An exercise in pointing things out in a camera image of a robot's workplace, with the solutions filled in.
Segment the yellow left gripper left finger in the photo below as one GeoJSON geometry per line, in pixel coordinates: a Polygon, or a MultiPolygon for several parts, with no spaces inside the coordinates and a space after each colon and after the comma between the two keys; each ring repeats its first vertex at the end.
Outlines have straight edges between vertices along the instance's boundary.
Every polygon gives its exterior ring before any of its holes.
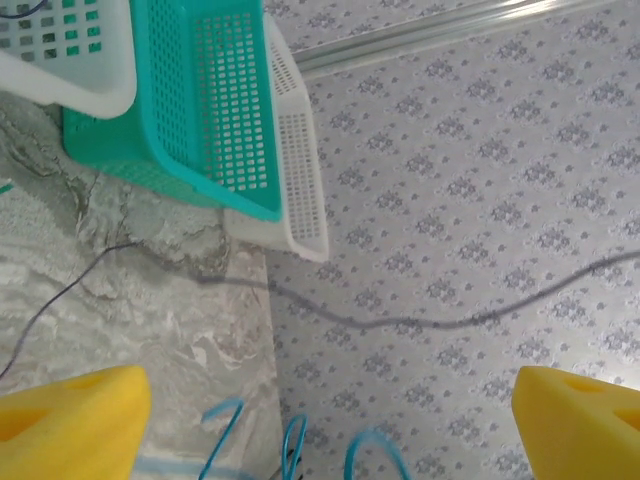
{"type": "Polygon", "coordinates": [[[129,480],[152,405],[143,367],[0,396],[0,480],[129,480]]]}

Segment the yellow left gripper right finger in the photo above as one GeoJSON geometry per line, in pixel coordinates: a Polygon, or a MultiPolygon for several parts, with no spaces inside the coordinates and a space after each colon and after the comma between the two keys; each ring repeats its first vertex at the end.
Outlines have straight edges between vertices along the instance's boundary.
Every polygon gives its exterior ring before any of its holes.
{"type": "Polygon", "coordinates": [[[513,416],[535,480],[640,480],[640,390],[526,366],[513,416]]]}

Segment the white plastic basket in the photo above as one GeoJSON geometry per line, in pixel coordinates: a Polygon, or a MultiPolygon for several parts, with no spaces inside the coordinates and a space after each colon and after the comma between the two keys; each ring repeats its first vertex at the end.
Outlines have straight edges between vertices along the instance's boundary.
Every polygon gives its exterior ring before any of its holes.
{"type": "Polygon", "coordinates": [[[129,0],[0,0],[0,91],[109,119],[136,90],[129,0]]]}
{"type": "Polygon", "coordinates": [[[224,227],[238,240],[321,263],[329,258],[329,238],[310,98],[284,36],[270,14],[265,15],[265,27],[279,126],[283,215],[277,222],[268,222],[227,209],[224,227]]]}

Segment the teal plastic basket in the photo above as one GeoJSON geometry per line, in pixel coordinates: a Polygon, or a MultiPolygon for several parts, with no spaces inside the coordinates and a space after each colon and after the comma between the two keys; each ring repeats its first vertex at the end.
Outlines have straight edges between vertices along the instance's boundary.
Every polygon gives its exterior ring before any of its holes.
{"type": "Polygon", "coordinates": [[[113,119],[63,113],[75,162],[193,206],[283,213],[263,0],[130,0],[137,93],[113,119]]]}

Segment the aluminium frame post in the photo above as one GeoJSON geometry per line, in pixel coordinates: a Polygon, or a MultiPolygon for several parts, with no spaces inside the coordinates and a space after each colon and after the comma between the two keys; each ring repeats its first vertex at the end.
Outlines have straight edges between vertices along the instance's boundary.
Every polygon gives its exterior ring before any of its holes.
{"type": "Polygon", "coordinates": [[[616,1],[483,0],[301,50],[294,54],[294,60],[305,77],[319,78],[554,15],[604,7],[616,1]]]}

